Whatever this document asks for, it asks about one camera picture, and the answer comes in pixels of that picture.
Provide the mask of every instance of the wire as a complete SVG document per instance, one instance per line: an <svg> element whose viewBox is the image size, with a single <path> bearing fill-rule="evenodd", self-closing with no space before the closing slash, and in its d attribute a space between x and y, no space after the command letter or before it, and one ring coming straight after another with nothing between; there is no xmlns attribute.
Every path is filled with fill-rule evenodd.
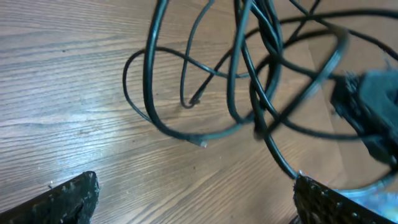
<svg viewBox="0 0 398 224"><path fill-rule="evenodd" d="M367 135L348 135L348 134L332 134L324 133L321 131L315 131L305 127L301 127L293 122L289 121L288 116L301 104L304 100L310 97L311 93L316 90L326 79L341 80L344 75L339 75L333 73L334 69L338 65L339 61L344 55L345 49L348 45L348 34L355 35L363 40L377 45L392 58L398 60L398 54L388 45L380 42L379 40L370 37L365 34L356 32L355 30L346 29L344 27L333 25L329 22L324 21L324 19L334 18L334 17L347 17L347 16L383 16L390 17L393 19L398 19L398 12L382 9L362 9L362 10L350 10L350 11L338 11L338 12L328 12L323 14L313 14L316 7L319 5L320 0L316 0L311 10L308 12L302 6L300 6L294 0L290 0L296 7L298 7L305 16L292 17L288 19L279 20L275 12L272 0L244 0L241 6L240 0L234 0L234 15L236 21L236 33L234 36L233 47L229 49L220 61L217 63L215 68L210 68L200 62L189 57L190 48L192 46L193 37L195 31L203 18L205 13L209 10L213 4L213 0L209 0L208 4L203 8L201 13L198 15L191 29L191 33L187 42L187 48L185 54L178 52L173 49L168 49L166 47L158 47L157 39L160 32L160 27L162 23L163 16L165 14L168 0L158 0L155 13L152 18L152 23L150 25L150 31L147 38L147 43L145 49L139 50L134 53L129 60L127 60L124 70L123 70L123 92L127 99L127 102L132 106L132 108L137 111L144 119L152 122L160 131L164 134L172 136L177 139L187 140L191 142L201 142L209 139L219 139L223 138L229 134L234 133L240 129L244 124L253 122L255 124L255 133L258 137L263 138L264 142L267 144L273 158L278 163L280 168L292 179L297 177L296 171L294 171L287 161L283 158L282 154L278 150L271 134L280 126L284 124L287 127L298 131L302 134L314 136L316 138L325 138L331 140L362 140L368 141L372 139L381 138L379 134L367 134ZM246 24L248 21L249 13L252 12L258 19L259 27L249 31L246 35L244 34ZM312 32L306 32L300 34L299 32L307 21L316 21L325 26L325 29L316 30ZM283 43L283 36L281 32L281 26L284 24L299 22L300 25L296 28L293 34L287 39L288 41ZM262 42L269 52L269 55L264 57L263 60L257 66L253 65L251 60L249 50L246 45L246 40L252 37L254 34L259 33L261 35ZM313 71L307 68L299 67L298 65L287 61L283 57L283 51L285 48L296 44L301 40L307 40L314 37L319 37L321 35L333 35L337 39L337 44L335 49L330 53L330 56L324 61L319 70ZM211 80L217 76L227 79L227 106L231 117L235 120L235 124L222 130L212 133L182 133L180 131L170 129L167 127L159 118L154 105L154 98L152 92L152 78L153 78L153 66L155 51L163 51L173 54L177 57L183 59L183 69L181 73L180 80L180 102L182 106L186 109L193 108L197 103L199 103L201 96L204 94L207 85ZM239 62L239 53L242 53L244 62L248 69L247 73L237 74ZM143 94L144 103L148 115L145 115L130 99L127 90L127 70L132 63L132 61L144 54L144 70L143 70ZM225 61L231 57L229 62L228 73L222 73L219 71L221 66ZM188 104L184 102L184 83L185 75L187 71L187 63L206 71L209 73L208 78L203 82L199 89L193 94ZM258 75L268 66L268 75L265 86L262 86ZM285 66L293 71L301 73L311 78L311 80L302 88L299 94L297 94L293 100L279 113L276 111L272 105L272 99L275 95L277 89L281 68ZM234 102L234 89L235 89L235 79L250 77L251 82L249 86L250 100L253 110L250 111L246 116L241 116L236 111L236 106ZM274 121L267 125L265 122L264 115L266 112L274 118ZM391 175L395 175L395 168L392 169ZM386 183L387 179L391 178L391 175L385 175L378 181L361 188L362 192L368 192L369 189L378 189L380 183Z"/></svg>

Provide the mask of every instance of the beige floor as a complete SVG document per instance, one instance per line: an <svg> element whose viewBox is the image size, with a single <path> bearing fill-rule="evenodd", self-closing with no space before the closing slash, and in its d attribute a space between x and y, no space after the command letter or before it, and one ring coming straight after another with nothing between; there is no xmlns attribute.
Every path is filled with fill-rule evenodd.
<svg viewBox="0 0 398 224"><path fill-rule="evenodd" d="M376 5L376 1L355 2L349 7ZM210 141L203 149L159 133L126 103L121 72L128 56L145 45L154 4L154 0L0 2L0 212L48 185L93 170L101 186L93 223L287 223L294 216L293 183L266 145L254 140L252 125ZM159 45L183 51L205 4L205 0L171 1ZM321 11L332 5L325 0ZM345 8L343 1L336 5ZM276 7L280 17L300 15L288 1L277 1ZM215 66L230 48L232 11L231 1L216 1L197 30L193 58ZM349 24L398 47L394 43L398 31L389 29L396 26L394 21L362 21L353 19ZM249 23L256 26L253 17ZM294 29L284 27L284 35ZM341 69L382 66L382 53L362 48L355 40L351 43L353 53ZM315 68L326 44L325 40L301 42L285 56ZM259 37L248 46L255 62L267 53ZM161 118L183 131L211 131L232 124L222 78L212 81L200 105L181 109L181 67L179 58L157 55L154 95ZM141 69L139 58L130 67L128 86L143 109ZM244 71L243 63L239 69ZM206 76L188 66L187 98ZM276 108L282 109L307 81L284 69ZM236 101L241 114L250 110L247 80L237 81ZM343 121L330 116L327 88L308 100L292 120L324 131L347 130ZM384 168L360 144L323 141L287 128L278 129L274 139L296 169L334 187L377 177Z"/></svg>

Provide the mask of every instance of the cable bundle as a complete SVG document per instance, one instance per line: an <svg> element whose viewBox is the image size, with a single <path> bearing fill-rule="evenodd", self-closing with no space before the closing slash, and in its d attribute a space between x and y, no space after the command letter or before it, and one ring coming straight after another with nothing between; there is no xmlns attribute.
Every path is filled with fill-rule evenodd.
<svg viewBox="0 0 398 224"><path fill-rule="evenodd" d="M340 59L342 58L345 52L345 49L348 46L349 34L367 40L372 44L376 44L383 51L385 51L385 53L389 54L395 60L398 60L398 54L395 51L393 51L390 47L388 47L386 44L380 42L379 40L372 38L368 35L361 34L354 30L349 30L341 26L333 25L329 22L324 21L324 19L334 18L334 17L347 17L347 16L384 16L393 19L398 19L398 12L382 10L382 9L362 9L362 10L351 10L351 11L329 12L324 14L313 14L316 7L320 3L320 0L315 1L314 5L312 6L309 12L306 11L300 4L295 2L295 0L290 0L290 2L292 2L292 4L294 4L298 9L300 9L305 14L305 16L292 17L288 19L279 20L275 12L272 0L243 0L242 1L243 3L240 0L234 0L236 33L234 36L233 47L224 54L224 56L221 58L221 60L218 62L215 68L210 68L189 57L189 52L196 28L198 27L202 17L205 15L206 11L209 10L213 2L214 0L209 0L208 4L203 8L202 12L197 17L188 39L187 49L183 54L176 50L169 49L166 47L158 47L156 45L160 32L162 19L165 14L167 5L169 3L168 0L157 1L154 16L152 19L152 24L150 26L146 47L136 52L129 58L129 60L126 62L126 66L124 67L123 71L124 95L128 103L132 106L132 108L135 111L137 111L137 113L139 113L144 119L152 122L164 134L167 134L177 139L190 141L199 145L203 145L203 142L206 140L223 138L237 131L240 127L242 127L242 125L254 122L255 124L254 131L256 133L256 136L259 136L264 140L273 158L278 163L280 168L292 179L295 179L298 174L296 173L296 171L293 170L293 168L291 168L291 166L289 166L289 164L283 158L282 154L279 152L271 136L272 132L275 131L275 129L281 124L284 124L287 127L295 131L298 131L300 133L315 136L318 138L325 138L325 139L345 140L345 141L350 141L350 140L366 141L369 138L378 137L377 135L374 134L358 136L358 135L323 133L294 124L293 122L289 121L288 116L297 108L299 104L301 104L304 101L304 99L306 99L309 96L309 94L314 89L318 88L319 85L321 85L325 80L327 79L338 80L344 78L344 75L334 74L333 71L338 65ZM244 31L246 28L246 24L248 22L248 17L250 12L252 12L258 19L259 26L258 28L251 30L250 32L245 34ZM301 28L304 26L304 24L307 21L317 21L318 23L323 24L325 28L298 35ZM288 38L288 41L283 43L282 32L280 27L284 24L293 23L293 22L299 22L300 25L297 27L294 33ZM262 42L264 43L266 49L268 50L269 55L265 57L263 60L261 60L261 62L258 65L254 66L249 54L249 50L246 46L246 39L252 37L254 34L257 33L261 35ZM283 57L283 52L285 48L301 40L311 39L322 35L332 35L337 39L337 41L334 50L331 52L330 56L322 63L319 70L312 71L307 68L299 67L293 63L290 63ZM154 66L155 51L168 52L170 54L174 54L175 56L184 59L183 69L181 74L181 83L180 83L180 102L181 105L186 109L193 108L197 103L199 103L200 97L202 96L202 94L204 94L206 90L207 84L209 84L209 82L214 76L226 78L228 111L235 120L236 124L224 129L223 131L217 131L206 134L181 133L179 131L167 127L160 120L154 105L154 97L152 92L152 71ZM248 72L237 74L236 72L238 69L240 53L242 53ZM144 54L144 71L142 76L144 103L146 111L149 116L146 116L134 105L127 92L127 84L126 84L127 70L132 61L141 54ZM219 69L228 58L230 58L228 73L222 73L219 71ZM209 76L205 80L205 82L199 87L199 89L195 92L195 94L188 101L188 103L186 103L184 100L184 80L185 80L185 74L187 71L188 62L208 72ZM265 66L269 67L268 76L265 85L262 86L257 76ZM278 82L280 80L280 73L282 66L285 66L293 71L309 76L311 78L311 81L308 82L301 89L301 91L293 98L293 100L285 107L285 109L279 113L273 107L271 101L274 97ZM235 101L234 101L234 89L235 89L236 79L245 78L245 77L249 77L251 79L249 92L252 104L252 111L248 113L246 116L241 116L236 111ZM264 115L266 112L268 112L274 118L274 121L271 124L267 124L265 122ZM392 179L395 173L396 171L392 170L377 182L365 188L352 191L352 193L355 194L366 193L369 191L380 189L384 187L386 183Z"/></svg>

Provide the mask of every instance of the tangled cable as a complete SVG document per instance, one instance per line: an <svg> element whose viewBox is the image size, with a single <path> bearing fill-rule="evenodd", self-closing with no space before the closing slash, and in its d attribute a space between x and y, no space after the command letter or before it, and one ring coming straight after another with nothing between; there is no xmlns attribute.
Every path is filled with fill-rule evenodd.
<svg viewBox="0 0 398 224"><path fill-rule="evenodd" d="M356 37L367 40L368 42L377 45L383 51L385 51L385 53L389 54L395 60L398 60L398 54L394 50L392 50L389 46L383 44L379 40L372 38L368 35L361 34L354 30L349 30L347 28L333 25L329 22L324 21L324 19L333 18L333 17L347 17L347 16L384 16L393 19L398 19L398 12L390 10L382 10L382 9L362 9L362 10L351 10L351 11L329 12L323 14L313 14L320 0L315 1L314 5L312 6L309 12L306 11L299 3L295 2L294 0L290 0L290 2L292 2L300 11L302 11L305 14L305 16L292 17L280 21L275 12L272 0L243 0L242 1L243 5L241 5L240 0L234 0L236 33L234 36L233 47L223 55L223 57L217 63L215 68L210 68L189 57L189 52L193 36L195 35L195 31L202 17L205 15L206 11L209 10L213 2L214 0L209 0L208 4L203 8L202 12L197 17L188 39L185 54L183 54L176 50L169 49L166 47L158 47L156 45L162 19L165 14L167 5L169 3L168 0L157 1L155 7L155 13L153 15L152 23L150 25L150 31L146 43L146 48L134 53L127 60L123 71L123 90L127 102L144 119L152 122L164 134L167 134L177 139L190 141L199 145L201 145L203 141L209 139L223 138L240 129L242 125L254 122L255 124L254 131L256 135L263 138L275 161L278 163L280 168L292 179L295 179L297 177L297 173L296 171L293 170L291 166L289 166L287 161L283 158L282 154L279 152L271 136L272 132L275 131L275 129L281 123L300 133L315 136L318 138L325 138L325 139L334 139L340 141L341 140L367 141L367 139L380 137L374 134L346 135L346 134L332 134L332 133L319 132L294 124L293 122L289 121L288 116L297 108L299 104L301 104L304 101L304 99L306 99L309 96L309 94L315 88L319 87L319 85L322 82L324 82L327 79L338 80L344 77L344 75L334 74L333 71L338 65L340 59L342 58L345 49L347 48L349 34L355 35ZM244 31L246 28L246 24L248 22L248 17L250 12L252 12L257 17L259 27L245 34ZM306 32L304 34L298 35L299 31L307 21L317 21L318 23L323 24L325 26L325 29ZM300 25L297 27L294 33L288 38L288 41L283 43L282 32L280 27L281 25L292 22L299 22ZM266 49L268 50L269 55L265 57L257 66L254 66L249 54L249 50L246 45L246 40L257 33L260 33L262 42L264 43ZM285 48L301 40L311 39L322 35L333 35L337 39L337 41L334 50L332 51L330 56L322 63L321 69L319 69L318 71L312 71L307 68L299 67L287 61L283 57L283 51ZM214 76L226 78L228 111L235 120L236 124L222 131L206 133L206 134L181 133L180 131L170 129L169 127L167 127L160 120L156 112L154 105L154 97L152 93L152 71L154 66L155 51L168 52L170 54L174 54L175 56L184 59L181 81L180 81L180 102L181 105L186 109L193 108L197 103L199 103L202 94L206 90L207 84L209 84L209 82L211 81L211 79L214 78ZM248 72L237 74L236 72L238 69L240 52L242 53ZM139 108L137 108L134 105L127 92L127 83L126 83L127 70L132 61L141 54L144 54L144 71L142 76L144 103L146 111L149 116L146 116L143 112L139 110ZM225 63L225 61L229 57L231 57L231 59L229 63L228 74L220 72L219 71L220 67L222 66L222 64ZM188 101L188 103L186 103L184 100L184 81L185 81L185 74L187 71L188 62L208 72L209 76L205 80L205 82L199 87L199 89L195 92L195 94ZM269 68L268 76L265 86L262 86L257 76L265 66L268 66ZM294 99L285 107L285 109L279 113L273 107L271 101L274 97L278 82L280 80L280 73L282 66L285 66L293 71L309 76L311 78L311 81L308 82L301 89L301 91L294 97ZM234 89L235 89L236 79L245 78L245 77L249 77L251 79L249 92L252 104L252 111L248 113L246 116L241 116L236 111L235 100L234 100ZM274 118L274 121L270 125L268 125L264 119L266 111L268 111L271 114L271 116ZM379 190L380 188L383 188L392 180L396 172L397 172L396 169L392 169L385 176L373 182L372 184L367 185L365 187L361 187L360 189L356 190L345 190L345 193L368 194L369 192Z"/></svg>

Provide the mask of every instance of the black cable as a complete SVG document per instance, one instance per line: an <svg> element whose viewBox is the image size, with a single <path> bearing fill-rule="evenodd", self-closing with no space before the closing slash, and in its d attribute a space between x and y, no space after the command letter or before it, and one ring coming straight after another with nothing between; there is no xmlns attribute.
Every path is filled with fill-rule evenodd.
<svg viewBox="0 0 398 224"><path fill-rule="evenodd" d="M319 4L319 0L315 2L311 10L308 12L299 4L297 4L294 0L291 0L292 3L298 7L305 16L303 17L293 17L289 19L279 20L277 14L275 12L272 0L244 0L243 7L240 6L240 0L234 0L234 13L235 13L235 21L236 21L236 33L234 37L233 48L227 51L221 60L217 63L214 69L207 67L206 65L197 62L196 60L189 57L189 51L192 45L194 33L200 23L200 20L205 15L205 12L210 8L213 4L213 0L210 0L202 12L199 14L196 19L189 39L187 43L187 48L185 54L180 53L178 51L168 49L165 47L156 46L157 38L159 36L160 27L162 23L162 18L165 14L165 10L169 3L168 0L158 0L155 8L155 13L152 19L152 23L150 26L150 32L146 43L146 48L140 50L133 54L129 60L126 62L123 71L123 91L124 95L127 99L127 102L132 106L134 110L136 110L143 118L152 122L160 131L164 134L172 136L177 139L187 140L187 141L204 141L207 139L218 139L225 137L235 131L237 131L243 124L254 122L255 124L255 132L258 136L264 139L264 142L267 144L272 156L275 161L278 163L280 168L291 178L295 178L297 176L296 171L289 166L286 160L283 158L282 154L279 152L275 142L272 139L272 132L279 127L282 123L287 127L298 131L303 134L315 136L318 138L325 139L334 139L334 140L356 140L361 139L363 141L367 141L373 138L380 138L378 134L368 134L368 135L347 135L347 134L330 134L323 133L319 131L314 131L308 128L304 128L298 126L291 121L288 120L288 115L293 112L296 107L301 104L308 96L313 92L313 90L317 89L319 85L321 85L326 79L339 80L344 78L343 75L332 73L338 62L341 60L344 50L348 44L348 34L355 35L359 38L367 40L370 43L376 44L378 47L383 49L387 54L389 54L392 58L398 60L398 54L392 50L386 44L383 44L379 40L372 38L368 35L361 34L354 30L349 30L342 28L340 26L335 26L330 24L329 22L325 22L324 19L333 18L333 17L345 17L345 16L384 16L390 17L394 19L398 19L398 12L382 10L382 9L363 9L363 10L350 10L350 11L339 11L339 12L329 12L323 14L313 14L315 8ZM252 12L259 21L259 27L248 32L244 35L244 30L246 28L246 23L248 20L249 12ZM309 21L314 20L323 24L326 29L318 30L314 32L307 32L299 35L301 28L304 24ZM281 25L291 23L291 22L300 22L300 25L294 31L294 33L288 38L288 41L283 43L283 37L281 32ZM264 59L255 67L251 60L249 50L246 45L246 39L250 38L256 33L260 33L262 41L269 52L269 55L264 57ZM313 37L318 37L320 35L334 35L337 38L337 45L335 50L331 53L331 56L325 60L323 65L320 67L318 71L312 71L307 68L299 67L289 61L287 61L283 57L283 51L286 47L289 47L298 41L304 39L310 39ZM181 133L179 131L168 128L159 118L155 106L154 99L152 93L152 71L154 64L155 51L164 51L170 54L174 54L178 57L184 59L183 62L183 70L180 81L180 101L184 108L192 108L195 104L197 104L200 100L200 97L204 93L207 84L214 78L214 76L219 76L227 79L227 105L228 111L231 117L234 118L236 124L226 128L222 131L216 131L213 133ZM248 72L244 74L237 75L236 71L238 69L238 61L239 61L239 53L242 52L244 62L246 67L248 68ZM130 66L131 62L138 57L139 55L144 54L144 71L143 71L143 93L144 93L144 103L146 107L146 111L148 116L146 116L143 112L141 112L131 101L128 91L127 91L127 70ZM221 68L222 64L231 57L229 63L228 74L219 72L218 70ZM208 78L205 82L199 87L199 89L195 92L195 94L191 97L189 101L189 105L185 104L183 97L183 89L184 89L184 81L186 75L187 63L197 66L198 68L209 73ZM261 70L268 66L268 76L265 86L262 86L258 75ZM277 84L280 79L280 73L282 66L285 66L293 71L298 73L307 75L311 78L311 81L307 83L307 85L302 89L302 91L285 107L282 112L277 112L273 107L271 101L274 97L275 91L277 89ZM236 78L244 78L250 77L251 83L249 86L250 92L250 100L252 104L253 111L249 112L245 117L241 117L236 112L236 106L234 102L234 86ZM274 122L271 125L267 125L264 119L265 112L268 111L271 116L274 118ZM385 175L379 182L374 182L370 186L362 188L363 192L369 192L369 189L377 189L377 186L380 186L380 183L385 183L387 179L391 178L391 175L395 175L395 168L392 169L390 175Z"/></svg>

